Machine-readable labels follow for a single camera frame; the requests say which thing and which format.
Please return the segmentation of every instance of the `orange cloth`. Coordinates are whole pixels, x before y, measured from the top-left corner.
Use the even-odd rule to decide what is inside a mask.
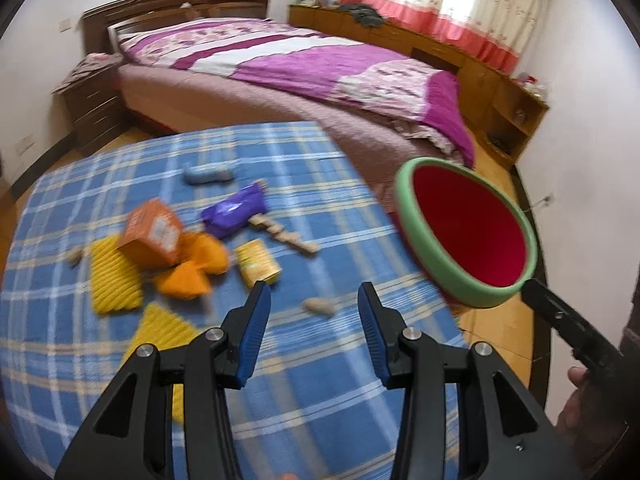
[[[180,260],[191,260],[207,274],[224,274],[229,269],[229,255],[224,244],[207,233],[180,235]]]
[[[208,278],[191,260],[163,272],[154,283],[159,292],[179,300],[194,300],[211,293]]]

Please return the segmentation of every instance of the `purple snack bag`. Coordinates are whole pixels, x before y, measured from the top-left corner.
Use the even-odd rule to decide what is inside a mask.
[[[207,233],[223,238],[244,227],[253,215],[266,212],[264,193],[260,184],[254,182],[222,202],[203,209],[200,217]]]

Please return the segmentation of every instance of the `floor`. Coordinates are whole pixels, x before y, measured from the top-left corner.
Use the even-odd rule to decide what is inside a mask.
[[[99,153],[128,146],[141,140],[152,138],[150,135],[132,128],[117,139],[111,141]],[[49,171],[80,160],[82,155],[76,150],[67,153]],[[475,170],[494,186],[516,200],[515,190],[509,172],[500,167],[480,146],[476,145]],[[27,202],[31,189],[16,202],[8,193],[0,198],[0,275],[4,274],[6,256],[11,245],[17,219]],[[454,306],[458,324],[469,343],[484,340],[491,343],[505,361],[516,372],[520,380],[529,385],[531,357],[533,349],[532,311],[515,296],[505,304],[495,308],[476,310],[464,306]]]

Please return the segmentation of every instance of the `blue gripper pad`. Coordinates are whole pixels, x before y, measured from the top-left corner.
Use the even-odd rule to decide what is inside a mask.
[[[252,298],[250,297],[247,303],[249,304],[251,302]],[[267,326],[270,312],[271,289],[268,285],[264,284],[257,298],[255,298],[254,311],[247,322],[244,335],[239,344],[236,379],[241,386],[244,386],[246,380],[254,373],[255,362],[258,359],[258,351],[260,350],[262,336],[264,335],[264,329]]]
[[[358,313],[360,314],[360,322],[362,323],[364,336],[367,340],[367,346],[369,347],[373,370],[376,373],[376,377],[378,377],[382,381],[383,386],[386,387],[391,379],[391,371],[389,370],[387,361],[386,344],[382,335],[382,329],[378,324],[378,318],[374,312],[371,300],[372,298],[369,297],[366,291],[366,284],[361,284],[358,288]]]

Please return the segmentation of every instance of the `metal bolt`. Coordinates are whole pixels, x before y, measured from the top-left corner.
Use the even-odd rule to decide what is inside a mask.
[[[139,357],[149,357],[154,352],[154,348],[149,343],[144,343],[136,348],[136,354]]]
[[[494,351],[494,349],[491,348],[491,345],[489,343],[485,343],[484,341],[477,343],[476,346],[474,346],[474,349],[476,350],[476,353],[480,354],[481,356],[490,355],[491,352]]]
[[[407,328],[402,330],[402,335],[410,341],[416,341],[417,339],[420,339],[420,336],[422,336],[422,332],[415,326],[408,326]]]
[[[204,337],[206,337],[209,341],[219,341],[225,336],[225,331],[219,327],[209,328],[205,332]]]

